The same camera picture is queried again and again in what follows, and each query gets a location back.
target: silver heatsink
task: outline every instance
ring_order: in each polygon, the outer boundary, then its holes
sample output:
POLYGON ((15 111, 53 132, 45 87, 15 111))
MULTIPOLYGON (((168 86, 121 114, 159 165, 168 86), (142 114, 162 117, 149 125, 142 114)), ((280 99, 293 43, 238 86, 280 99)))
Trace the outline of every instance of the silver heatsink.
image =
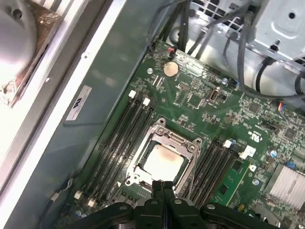
POLYGON ((305 202, 305 176, 283 165, 278 165, 265 192, 299 210, 305 202))

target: integrated circuit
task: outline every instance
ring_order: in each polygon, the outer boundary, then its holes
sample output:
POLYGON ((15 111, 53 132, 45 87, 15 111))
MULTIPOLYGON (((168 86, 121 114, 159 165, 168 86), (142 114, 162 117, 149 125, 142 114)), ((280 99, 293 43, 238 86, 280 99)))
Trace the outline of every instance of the integrated circuit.
POLYGON ((195 94, 192 94, 188 103, 193 106, 194 108, 198 109, 201 103, 201 98, 195 94))
POLYGON ((221 187, 219 188, 219 192, 224 195, 228 190, 228 187, 226 185, 221 185, 221 187))
POLYGON ((294 129, 289 128, 286 130, 284 136, 288 139, 293 139, 295 134, 296 134, 296 131, 294 129))
POLYGON ((248 110, 251 111, 252 113, 256 114, 260 108, 260 105, 257 103, 251 103, 248 110))
POLYGON ((232 168, 233 168, 235 171, 238 172, 238 171, 240 170, 240 168, 241 168, 242 165, 243 165, 242 162, 236 160, 236 161, 233 163, 232 168))

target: screw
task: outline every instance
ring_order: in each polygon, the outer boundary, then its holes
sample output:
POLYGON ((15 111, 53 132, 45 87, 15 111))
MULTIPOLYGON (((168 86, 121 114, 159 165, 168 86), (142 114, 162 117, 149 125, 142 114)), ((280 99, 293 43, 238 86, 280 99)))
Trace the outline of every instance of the screw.
POLYGON ((175 204, 182 204, 182 200, 180 200, 180 199, 175 199, 173 202, 174 202, 175 204))
POLYGON ((152 74, 153 73, 153 69, 152 68, 147 69, 147 73, 148 74, 152 74))
POLYGON ((214 210, 216 208, 213 204, 208 204, 206 207, 210 210, 214 210))
POLYGON ((228 79, 227 79, 227 78, 223 78, 223 79, 221 80, 221 83, 222 83, 223 85, 227 85, 227 84, 228 84, 228 79))
POLYGON ((195 147, 194 146, 190 146, 190 151, 194 151, 195 147))
POLYGON ((254 184, 255 186, 259 185, 259 180, 256 180, 256 179, 253 180, 253 181, 252 181, 252 184, 254 184))
POLYGON ((158 133, 159 133, 159 134, 163 134, 163 133, 164 133, 164 130, 160 128, 160 129, 158 129, 158 133))

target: capacitor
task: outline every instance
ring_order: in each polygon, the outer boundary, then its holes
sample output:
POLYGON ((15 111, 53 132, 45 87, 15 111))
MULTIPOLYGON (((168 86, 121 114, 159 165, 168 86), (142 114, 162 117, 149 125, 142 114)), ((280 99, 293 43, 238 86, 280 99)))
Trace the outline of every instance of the capacitor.
POLYGON ((227 85, 228 84, 228 79, 227 78, 222 78, 221 83, 223 85, 227 85))
POLYGON ((75 215, 78 217, 81 217, 81 211, 79 211, 79 210, 75 211, 75 215))
POLYGON ((153 69, 152 69, 152 68, 148 68, 148 69, 147 69, 147 73, 148 73, 148 74, 152 74, 152 73, 153 73, 153 69))
POLYGON ((259 185, 259 180, 254 179, 254 180, 252 181, 252 184, 254 184, 255 186, 259 185))
POLYGON ((230 138, 230 142, 232 143, 232 145, 236 144, 236 141, 234 139, 231 139, 231 138, 230 138))
POLYGON ((275 150, 270 151, 270 156, 275 158, 277 156, 277 152, 275 150))

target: chip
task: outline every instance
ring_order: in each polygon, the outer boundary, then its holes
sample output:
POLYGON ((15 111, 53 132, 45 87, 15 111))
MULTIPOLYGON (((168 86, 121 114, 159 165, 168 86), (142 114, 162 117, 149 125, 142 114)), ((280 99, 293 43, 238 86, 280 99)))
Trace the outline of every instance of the chip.
POLYGON ((232 168, 238 172, 241 166, 242 166, 242 162, 235 161, 234 164, 232 165, 232 168))
POLYGON ((228 187, 226 185, 221 185, 219 192, 224 195, 228 190, 228 187))
POLYGON ((294 129, 288 129, 287 131, 286 131, 286 133, 284 134, 284 136, 286 137, 286 138, 289 138, 289 139, 293 139, 294 138, 294 136, 295 136, 295 130, 294 129))
POLYGON ((195 94, 192 94, 191 98, 189 99, 188 103, 195 108, 199 108, 201 103, 201 98, 195 94))
POLYGON ((283 221, 282 221, 281 228, 289 229, 291 224, 292 224, 292 220, 290 218, 288 218, 287 216, 285 216, 283 221))
POLYGON ((144 170, 152 175, 153 180, 174 181, 183 158, 170 149, 155 145, 144 165, 144 170))
POLYGON ((256 114, 259 110, 259 104, 251 103, 248 110, 256 114))

